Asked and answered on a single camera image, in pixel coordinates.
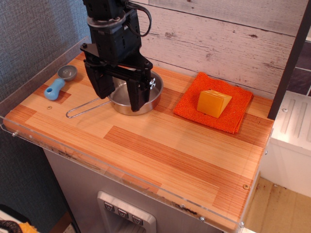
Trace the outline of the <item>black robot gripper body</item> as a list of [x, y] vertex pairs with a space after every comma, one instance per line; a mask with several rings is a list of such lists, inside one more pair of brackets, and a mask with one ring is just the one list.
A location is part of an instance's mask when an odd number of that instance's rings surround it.
[[88, 11], [92, 42], [83, 44], [85, 62], [103, 66], [106, 74], [124, 80], [146, 82], [151, 87], [152, 63], [140, 53], [141, 39], [137, 11]]

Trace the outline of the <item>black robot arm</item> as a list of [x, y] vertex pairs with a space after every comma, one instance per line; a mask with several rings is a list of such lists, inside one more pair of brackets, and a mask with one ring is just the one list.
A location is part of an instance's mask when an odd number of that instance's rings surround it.
[[129, 0], [85, 0], [92, 42], [83, 44], [85, 68], [99, 98], [115, 91], [113, 78], [127, 85], [131, 110], [137, 112], [150, 99], [153, 64], [141, 53], [137, 11], [150, 12]]

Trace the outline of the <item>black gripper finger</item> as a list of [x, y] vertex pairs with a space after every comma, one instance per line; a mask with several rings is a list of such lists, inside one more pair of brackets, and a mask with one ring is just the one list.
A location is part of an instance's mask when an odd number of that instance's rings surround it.
[[91, 66], [85, 62], [87, 76], [99, 98], [104, 99], [115, 91], [112, 75], [106, 74], [103, 66]]
[[149, 101], [150, 85], [146, 82], [138, 82], [133, 79], [127, 81], [127, 90], [131, 104], [131, 110], [137, 112]]

